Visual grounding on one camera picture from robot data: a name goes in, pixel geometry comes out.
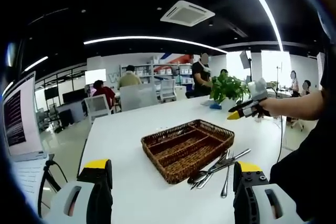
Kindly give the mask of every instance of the laptop screen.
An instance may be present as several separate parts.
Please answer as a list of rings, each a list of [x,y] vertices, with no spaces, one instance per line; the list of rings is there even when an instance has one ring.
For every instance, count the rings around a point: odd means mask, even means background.
[[[5,94],[3,123],[11,156],[43,153],[34,110],[34,87],[32,73]]]

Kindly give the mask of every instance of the person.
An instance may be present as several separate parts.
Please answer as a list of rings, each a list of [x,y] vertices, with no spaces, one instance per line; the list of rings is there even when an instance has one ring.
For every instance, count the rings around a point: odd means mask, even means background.
[[[220,71],[220,74],[222,74],[222,73],[226,73],[226,74],[228,74],[228,71],[227,71],[225,68],[223,68],[223,69]]]
[[[195,82],[194,94],[196,97],[209,95],[211,92],[210,68],[208,54],[201,54],[198,62],[192,65],[193,79]]]
[[[134,74],[134,71],[134,66],[128,65],[126,67],[125,75],[119,80],[118,89],[120,89],[121,87],[141,84],[140,78]]]
[[[303,91],[302,91],[302,93],[301,93],[301,96],[310,94],[310,90],[309,90],[310,86],[311,86],[311,83],[310,83],[309,80],[305,80],[305,81],[303,82],[303,84],[302,84]]]
[[[290,86],[290,89],[293,91],[292,97],[299,97],[299,82],[294,70],[290,73],[290,78],[292,79],[292,85]]]
[[[97,96],[100,94],[104,94],[106,96],[107,104],[109,106],[109,109],[111,110],[112,107],[114,106],[114,101],[115,101],[115,93],[113,92],[112,89],[109,87],[104,86],[104,82],[101,80],[97,80],[94,82],[93,87],[96,89],[96,92],[93,94],[93,96]]]
[[[300,147],[275,164],[270,173],[270,183],[278,184],[296,202],[297,213],[303,220],[323,218],[330,204],[327,178],[332,172],[329,165],[334,156],[336,47],[329,47],[321,79],[322,90],[303,97],[267,98],[260,102],[272,116],[319,119]]]

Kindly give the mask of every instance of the red shirt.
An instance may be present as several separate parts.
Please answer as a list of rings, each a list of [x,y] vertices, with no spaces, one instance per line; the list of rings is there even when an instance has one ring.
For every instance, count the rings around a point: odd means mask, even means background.
[[[100,94],[104,94],[106,96],[107,104],[111,109],[113,106],[113,98],[116,96],[113,90],[110,89],[109,87],[102,87],[100,89],[97,89],[96,92],[93,94],[93,96],[95,97]]]

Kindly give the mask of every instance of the ceiling vent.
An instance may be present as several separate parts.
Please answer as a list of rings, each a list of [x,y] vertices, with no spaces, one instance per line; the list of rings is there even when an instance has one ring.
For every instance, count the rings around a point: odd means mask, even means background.
[[[180,0],[163,15],[160,21],[183,26],[194,26],[213,16],[215,14],[207,9]]]

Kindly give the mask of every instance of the window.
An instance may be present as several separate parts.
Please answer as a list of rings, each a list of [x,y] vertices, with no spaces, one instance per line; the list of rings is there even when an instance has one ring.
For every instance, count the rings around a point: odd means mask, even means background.
[[[229,52],[226,55],[226,69],[230,76],[234,76],[239,80],[246,80],[246,77],[250,75],[250,69],[244,69],[242,61],[240,60],[240,54],[242,51]],[[251,58],[251,52],[246,51],[247,58]]]
[[[291,85],[289,52],[261,51],[261,69],[266,82],[278,80],[282,87]]]

